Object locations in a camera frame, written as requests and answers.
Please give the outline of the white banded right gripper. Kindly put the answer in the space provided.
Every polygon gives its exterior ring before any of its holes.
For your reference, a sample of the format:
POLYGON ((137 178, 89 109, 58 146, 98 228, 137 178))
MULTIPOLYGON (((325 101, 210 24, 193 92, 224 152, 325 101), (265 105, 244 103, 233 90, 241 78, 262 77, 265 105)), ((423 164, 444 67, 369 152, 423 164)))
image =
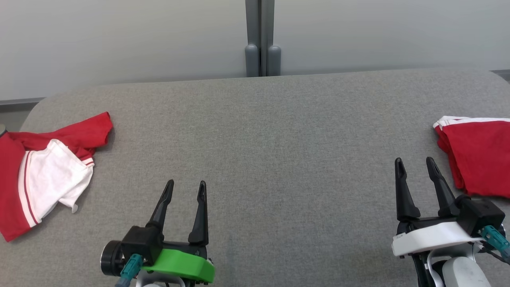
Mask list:
MULTIPOLYGON (((430 180, 434 183, 439 204, 437 215, 441 218, 458 216, 459 208, 455 197, 444 176, 432 157, 426 158, 430 180)), ((407 184, 407 172, 401 158, 395 159, 396 215, 399 223, 393 237, 393 256, 413 256, 430 252, 433 257, 467 257, 473 259, 480 251, 483 238, 470 236, 454 219, 446 222, 424 222, 425 227, 418 228, 409 220, 421 216, 413 202, 407 184)))

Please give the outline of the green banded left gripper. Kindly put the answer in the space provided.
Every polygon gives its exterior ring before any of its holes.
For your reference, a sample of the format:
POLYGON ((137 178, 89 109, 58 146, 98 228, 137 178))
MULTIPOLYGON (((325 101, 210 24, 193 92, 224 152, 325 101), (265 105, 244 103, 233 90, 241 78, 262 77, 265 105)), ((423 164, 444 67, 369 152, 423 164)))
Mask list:
MULTIPOLYGON (((174 180, 167 182, 146 228, 163 232, 167 207, 173 197, 174 180)), ((206 182, 201 181, 197 194, 197 211, 188 242, 191 245, 209 243, 208 206, 206 182)), ((209 258, 200 256, 202 251, 186 253, 177 249, 162 249, 152 266, 144 266, 142 256, 125 257, 118 240, 110 241, 100 259, 101 271, 118 277, 116 285, 210 285, 215 279, 215 267, 209 258)))

